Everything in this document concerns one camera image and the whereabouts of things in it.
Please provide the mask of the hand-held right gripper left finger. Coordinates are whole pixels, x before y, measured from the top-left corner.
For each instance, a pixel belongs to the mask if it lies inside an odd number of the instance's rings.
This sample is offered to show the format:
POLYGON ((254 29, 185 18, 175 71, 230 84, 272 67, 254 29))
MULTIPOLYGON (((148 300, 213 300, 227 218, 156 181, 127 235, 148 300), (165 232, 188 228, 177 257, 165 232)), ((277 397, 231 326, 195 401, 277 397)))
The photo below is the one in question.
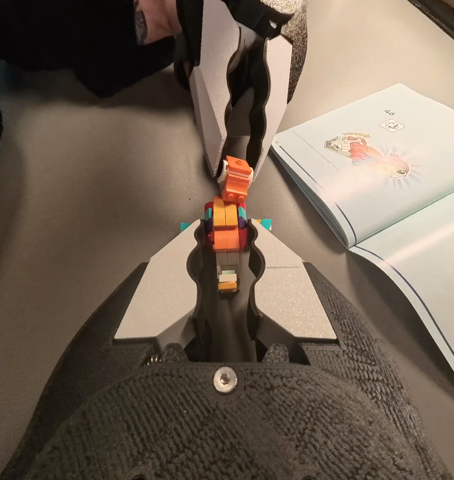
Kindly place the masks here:
POLYGON ((195 338, 204 240, 204 221, 198 219, 150 258, 115 333, 116 341, 149 339, 157 346, 186 346, 195 338))

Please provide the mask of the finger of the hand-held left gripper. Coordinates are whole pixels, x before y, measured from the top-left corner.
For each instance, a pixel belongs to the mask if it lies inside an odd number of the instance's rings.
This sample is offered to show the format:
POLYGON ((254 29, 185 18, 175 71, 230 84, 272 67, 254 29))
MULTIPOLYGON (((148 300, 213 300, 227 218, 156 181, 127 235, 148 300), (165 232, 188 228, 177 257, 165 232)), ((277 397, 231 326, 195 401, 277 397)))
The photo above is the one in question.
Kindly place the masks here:
POLYGON ((194 66, 190 91, 204 158, 216 177, 227 139, 226 116, 231 111, 228 76, 251 46, 251 31, 234 20, 220 0, 203 3, 199 65, 194 66))
POLYGON ((253 180, 272 145, 288 102, 292 45, 283 36, 256 40, 248 51, 253 104, 248 116, 250 138, 246 161, 253 180))

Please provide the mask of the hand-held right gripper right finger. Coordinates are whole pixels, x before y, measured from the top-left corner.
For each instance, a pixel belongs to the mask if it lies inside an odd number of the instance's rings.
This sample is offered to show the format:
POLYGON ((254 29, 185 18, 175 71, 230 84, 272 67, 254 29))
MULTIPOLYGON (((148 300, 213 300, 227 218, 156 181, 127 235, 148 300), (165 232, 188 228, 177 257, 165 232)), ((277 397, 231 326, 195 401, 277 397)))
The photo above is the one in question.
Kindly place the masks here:
POLYGON ((336 344, 338 337, 302 259, 254 219, 248 222, 247 326, 261 344, 336 344))

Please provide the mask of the colourful toy brick fish body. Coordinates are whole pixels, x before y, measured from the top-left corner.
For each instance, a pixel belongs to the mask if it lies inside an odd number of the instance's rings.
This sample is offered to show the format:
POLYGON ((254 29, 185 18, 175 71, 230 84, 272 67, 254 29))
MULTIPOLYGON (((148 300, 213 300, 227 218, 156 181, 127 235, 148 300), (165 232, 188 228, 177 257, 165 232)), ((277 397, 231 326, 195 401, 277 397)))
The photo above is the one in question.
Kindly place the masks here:
POLYGON ((248 218, 244 201, 214 196, 204 205, 204 242, 215 256, 215 284, 220 294, 240 289, 240 253, 247 244, 248 218))

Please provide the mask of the orange toy brick head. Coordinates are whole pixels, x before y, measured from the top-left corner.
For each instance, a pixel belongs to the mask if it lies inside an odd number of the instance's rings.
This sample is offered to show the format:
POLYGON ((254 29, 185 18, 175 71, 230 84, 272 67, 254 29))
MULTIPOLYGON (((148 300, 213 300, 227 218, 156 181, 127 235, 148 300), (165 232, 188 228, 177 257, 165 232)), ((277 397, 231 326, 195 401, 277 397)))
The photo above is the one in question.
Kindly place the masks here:
POLYGON ((253 178, 254 170, 245 160, 227 155, 217 179, 222 200, 236 204, 245 203, 253 178))

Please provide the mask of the person's left hand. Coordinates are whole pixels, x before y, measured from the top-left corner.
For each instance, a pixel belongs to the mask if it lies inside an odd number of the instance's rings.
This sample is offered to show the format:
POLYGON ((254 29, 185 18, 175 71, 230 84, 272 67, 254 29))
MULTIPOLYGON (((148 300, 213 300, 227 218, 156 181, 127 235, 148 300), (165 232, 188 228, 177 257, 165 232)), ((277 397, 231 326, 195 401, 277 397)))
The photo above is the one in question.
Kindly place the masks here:
POLYGON ((182 31, 176 0, 134 0, 137 44, 144 46, 182 31))

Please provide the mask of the open pale blue instruction booklet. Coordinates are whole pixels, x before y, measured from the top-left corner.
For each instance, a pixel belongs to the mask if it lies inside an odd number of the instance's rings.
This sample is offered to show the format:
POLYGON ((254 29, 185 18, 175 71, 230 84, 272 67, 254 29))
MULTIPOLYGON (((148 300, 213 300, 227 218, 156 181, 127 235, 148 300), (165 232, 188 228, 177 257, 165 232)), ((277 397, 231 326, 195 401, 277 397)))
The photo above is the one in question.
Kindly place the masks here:
POLYGON ((277 134, 272 152, 454 372, 454 110, 398 83, 277 134))

